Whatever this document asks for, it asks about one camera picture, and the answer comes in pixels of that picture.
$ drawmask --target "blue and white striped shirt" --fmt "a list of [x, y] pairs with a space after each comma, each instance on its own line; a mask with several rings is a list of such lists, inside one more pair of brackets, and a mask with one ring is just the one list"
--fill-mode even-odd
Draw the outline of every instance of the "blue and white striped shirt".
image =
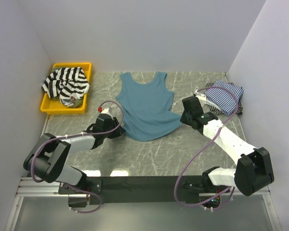
[[[237, 87], [235, 85], [232, 85], [230, 83], [225, 83], [222, 80], [218, 80], [213, 86], [226, 88], [231, 93], [234, 94], [237, 100], [241, 98], [243, 95], [243, 89], [242, 87]], [[221, 111], [226, 115], [230, 116], [233, 111], [236, 109], [236, 102], [232, 98], [232, 96], [226, 92], [223, 89], [219, 88], [211, 88], [206, 91], [205, 95], [207, 96], [207, 99], [211, 102], [215, 103]]]

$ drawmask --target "armhole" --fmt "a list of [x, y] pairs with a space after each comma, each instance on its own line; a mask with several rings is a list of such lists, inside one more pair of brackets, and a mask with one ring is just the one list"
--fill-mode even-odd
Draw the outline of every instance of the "armhole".
[[119, 95], [117, 95], [116, 99], [121, 98], [125, 94], [125, 80], [128, 77], [127, 73], [122, 73], [120, 74], [121, 82], [122, 82], [122, 87]]
[[161, 75], [162, 75], [162, 86], [163, 86], [164, 91], [166, 93], [170, 93], [170, 94], [174, 95], [174, 92], [171, 91], [171, 90], [168, 90], [167, 87], [166, 87], [167, 73], [166, 72], [161, 72]]

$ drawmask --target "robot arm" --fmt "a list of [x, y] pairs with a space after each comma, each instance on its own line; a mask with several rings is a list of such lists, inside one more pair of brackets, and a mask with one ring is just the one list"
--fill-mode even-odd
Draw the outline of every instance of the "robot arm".
[[234, 161], [236, 168], [214, 167], [207, 170], [203, 177], [207, 185], [237, 187], [249, 196], [274, 181], [270, 154], [265, 148], [257, 149], [246, 143], [226, 128], [213, 113], [203, 113], [201, 95], [183, 99], [184, 112], [181, 122], [197, 129], [202, 135], [213, 139], [219, 128], [221, 132], [214, 141]]
[[[124, 133], [124, 129], [121, 126], [108, 134], [86, 135], [86, 133], [105, 132], [115, 128], [119, 123], [117, 118], [113, 117], [111, 113], [111, 108], [105, 108], [102, 110], [96, 119], [96, 122], [91, 124], [83, 133], [81, 133], [81, 136], [54, 141], [47, 144], [38, 154], [35, 161], [35, 175], [48, 183], [60, 181], [75, 185], [80, 189], [85, 189], [86, 174], [74, 167], [66, 166], [65, 162], [67, 155], [81, 150], [97, 148], [99, 145], [103, 144], [105, 138], [113, 139], [121, 136]], [[24, 161], [24, 169], [30, 171], [33, 155], [36, 150], [44, 142], [53, 138], [55, 138], [55, 136], [50, 133], [45, 133], [41, 136]]]

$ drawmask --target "striped shirt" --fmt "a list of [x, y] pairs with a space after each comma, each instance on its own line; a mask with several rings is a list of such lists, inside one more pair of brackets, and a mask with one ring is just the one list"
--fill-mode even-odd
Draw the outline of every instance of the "striped shirt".
[[89, 83], [81, 67], [63, 67], [52, 72], [44, 81], [43, 90], [49, 98], [59, 97], [68, 106], [70, 101], [82, 99], [89, 90]]
[[[237, 87], [230, 83], [225, 83], [220, 79], [214, 84], [214, 86], [226, 88], [234, 94], [237, 100], [241, 98], [244, 92], [242, 87]], [[207, 96], [208, 100], [219, 106], [223, 114], [226, 116], [231, 115], [236, 109], [235, 100], [228, 92], [224, 91], [223, 89], [211, 88], [206, 91], [205, 95]]]
[[[213, 85], [214, 85], [214, 83], [207, 83], [206, 84], [206, 88], [212, 87]], [[214, 106], [212, 106], [210, 104], [209, 104], [209, 108], [210, 108], [210, 112], [213, 112], [217, 116], [223, 114], [223, 112], [221, 110], [217, 109], [216, 107], [214, 107]], [[239, 114], [242, 114], [242, 113], [243, 113], [243, 106], [242, 106], [241, 102], [239, 101], [239, 109], [237, 111], [237, 114], [239, 115]]]

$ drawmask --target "neckline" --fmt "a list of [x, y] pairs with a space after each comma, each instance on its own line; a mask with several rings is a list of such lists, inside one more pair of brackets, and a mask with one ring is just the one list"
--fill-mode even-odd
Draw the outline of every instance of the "neckline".
[[135, 84], [137, 84], [137, 85], [139, 85], [139, 86], [147, 86], [147, 85], [151, 85], [152, 83], [154, 83], [154, 82], [156, 81], [157, 76], [158, 76], [158, 73], [156, 72], [153, 80], [152, 80], [151, 82], [148, 82], [148, 83], [137, 83], [137, 82], [133, 79], [133, 77], [131, 76], [131, 73], [130, 73], [130, 72], [129, 72], [129, 76], [130, 76], [132, 82], [134, 82]]

